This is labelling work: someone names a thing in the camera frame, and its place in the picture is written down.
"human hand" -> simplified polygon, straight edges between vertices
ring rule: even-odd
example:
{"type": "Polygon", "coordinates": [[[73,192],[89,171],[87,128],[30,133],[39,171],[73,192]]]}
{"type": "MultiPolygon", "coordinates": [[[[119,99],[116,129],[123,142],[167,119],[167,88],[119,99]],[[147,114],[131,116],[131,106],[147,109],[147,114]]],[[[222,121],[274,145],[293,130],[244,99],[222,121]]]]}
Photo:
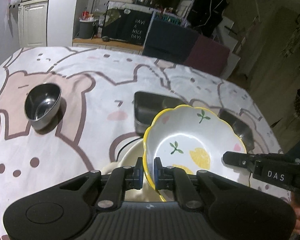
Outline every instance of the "human hand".
{"type": "Polygon", "coordinates": [[[296,198],[293,192],[291,192],[291,207],[293,208],[294,212],[296,213],[296,225],[293,230],[294,233],[300,235],[300,204],[296,202],[296,198]]]}

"black cable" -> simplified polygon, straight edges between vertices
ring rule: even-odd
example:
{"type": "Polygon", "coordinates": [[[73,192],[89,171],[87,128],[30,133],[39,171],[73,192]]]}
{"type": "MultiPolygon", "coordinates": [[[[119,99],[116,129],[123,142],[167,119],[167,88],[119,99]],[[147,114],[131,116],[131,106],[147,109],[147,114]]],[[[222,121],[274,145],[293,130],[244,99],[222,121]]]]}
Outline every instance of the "black cable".
{"type": "Polygon", "coordinates": [[[141,139],[141,137],[139,137],[139,138],[137,138],[137,139],[134,139],[134,140],[128,142],[127,144],[125,144],[125,145],[119,150],[118,155],[117,155],[116,162],[118,161],[119,155],[120,155],[120,153],[122,152],[122,150],[123,150],[126,146],[128,146],[130,143],[132,143],[132,142],[134,142],[134,141],[136,141],[136,140],[139,140],[139,139],[141,139]]]}

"gray bucket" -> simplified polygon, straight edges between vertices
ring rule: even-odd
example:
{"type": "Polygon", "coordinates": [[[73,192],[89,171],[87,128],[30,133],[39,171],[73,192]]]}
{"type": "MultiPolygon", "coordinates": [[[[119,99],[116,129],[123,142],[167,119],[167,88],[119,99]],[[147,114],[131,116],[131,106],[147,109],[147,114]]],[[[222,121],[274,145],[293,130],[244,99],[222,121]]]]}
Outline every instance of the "gray bucket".
{"type": "Polygon", "coordinates": [[[96,21],[88,22],[80,20],[79,38],[91,39],[96,29],[96,21]]]}

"ribbed black surface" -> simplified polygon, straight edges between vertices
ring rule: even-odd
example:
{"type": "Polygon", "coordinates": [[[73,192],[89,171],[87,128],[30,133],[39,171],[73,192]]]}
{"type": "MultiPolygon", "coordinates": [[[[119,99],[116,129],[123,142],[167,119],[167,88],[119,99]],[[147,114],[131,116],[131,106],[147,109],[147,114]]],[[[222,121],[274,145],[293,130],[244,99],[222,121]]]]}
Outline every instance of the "ribbed black surface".
{"type": "Polygon", "coordinates": [[[223,240],[204,217],[176,202],[124,202],[119,210],[99,214],[79,238],[86,240],[223,240]]]}

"silver screw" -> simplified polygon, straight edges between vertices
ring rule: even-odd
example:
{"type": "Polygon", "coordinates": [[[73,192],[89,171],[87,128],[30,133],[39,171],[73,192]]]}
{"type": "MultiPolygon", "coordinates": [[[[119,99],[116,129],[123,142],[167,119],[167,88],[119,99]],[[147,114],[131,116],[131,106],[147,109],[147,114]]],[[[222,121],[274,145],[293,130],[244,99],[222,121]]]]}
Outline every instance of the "silver screw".
{"type": "Polygon", "coordinates": [[[201,202],[199,202],[197,200],[190,200],[186,203],[186,207],[191,208],[191,209],[196,209],[196,208],[201,207],[201,202]]]}
{"type": "Polygon", "coordinates": [[[101,200],[98,202],[98,207],[100,208],[110,208],[113,206],[113,202],[111,200],[101,200]]]}

